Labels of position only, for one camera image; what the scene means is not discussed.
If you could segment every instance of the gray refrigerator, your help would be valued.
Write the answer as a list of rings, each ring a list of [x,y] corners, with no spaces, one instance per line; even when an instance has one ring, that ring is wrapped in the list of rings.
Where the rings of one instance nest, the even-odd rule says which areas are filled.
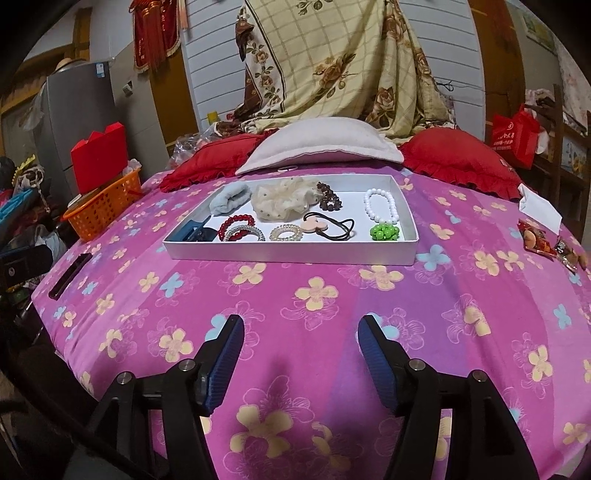
[[[52,199],[67,205],[79,194],[70,151],[93,131],[119,121],[109,64],[70,63],[47,77],[40,95],[43,116],[33,130],[35,147]]]

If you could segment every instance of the red beaded bracelet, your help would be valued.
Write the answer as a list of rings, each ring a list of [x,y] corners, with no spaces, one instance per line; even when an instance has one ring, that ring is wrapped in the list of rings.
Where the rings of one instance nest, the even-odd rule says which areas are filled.
[[[255,225],[255,219],[252,217],[252,215],[234,215],[233,217],[230,217],[228,220],[223,222],[222,226],[220,227],[219,231],[217,232],[217,235],[221,241],[223,241],[223,237],[224,237],[224,235],[226,235],[226,230],[228,230],[228,227],[235,222],[248,222],[248,224],[250,226]],[[247,234],[248,234],[248,230],[240,230],[239,232],[236,232],[234,235],[232,235],[228,239],[228,241],[234,242],[236,240],[240,240],[243,236],[245,236]]]

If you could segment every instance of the floral blanket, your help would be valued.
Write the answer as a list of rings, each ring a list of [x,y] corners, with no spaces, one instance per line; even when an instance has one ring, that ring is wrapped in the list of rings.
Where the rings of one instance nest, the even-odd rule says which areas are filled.
[[[233,313],[245,322],[222,404],[203,419],[220,480],[379,480],[400,421],[381,406],[359,350],[372,313],[390,339],[436,370],[486,371],[543,479],[591,433],[591,273],[526,253],[517,205],[384,164],[300,174],[391,174],[420,235],[411,267],[171,260],[163,238],[224,180],[147,195],[99,238],[75,245],[34,304],[76,377],[100,398],[116,375],[166,371]],[[260,178],[276,175],[251,175]],[[580,247],[567,231],[566,238]],[[91,262],[47,293],[83,251]],[[441,415],[434,478],[452,426]],[[154,419],[164,451],[161,419]]]
[[[346,116],[395,139],[449,120],[398,0],[244,0],[236,42],[246,78],[234,126],[244,131]]]

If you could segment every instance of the red paper bag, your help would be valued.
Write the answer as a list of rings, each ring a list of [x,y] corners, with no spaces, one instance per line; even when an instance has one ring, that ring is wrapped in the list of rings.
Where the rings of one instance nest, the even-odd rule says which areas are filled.
[[[80,193],[84,195],[119,175],[127,166],[125,127],[119,122],[80,140],[70,155]]]
[[[516,168],[530,169],[538,147],[539,122],[519,107],[513,118],[495,115],[492,119],[492,149]]]

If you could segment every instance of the red pillow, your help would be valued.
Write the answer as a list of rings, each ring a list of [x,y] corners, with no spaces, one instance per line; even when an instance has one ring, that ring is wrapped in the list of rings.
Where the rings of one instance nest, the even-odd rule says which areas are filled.
[[[202,146],[195,155],[162,179],[160,190],[174,192],[193,183],[233,177],[255,148],[276,131],[272,129],[261,134],[235,135]]]
[[[493,149],[476,137],[444,127],[423,130],[400,146],[404,166],[435,179],[519,199],[519,175]]]

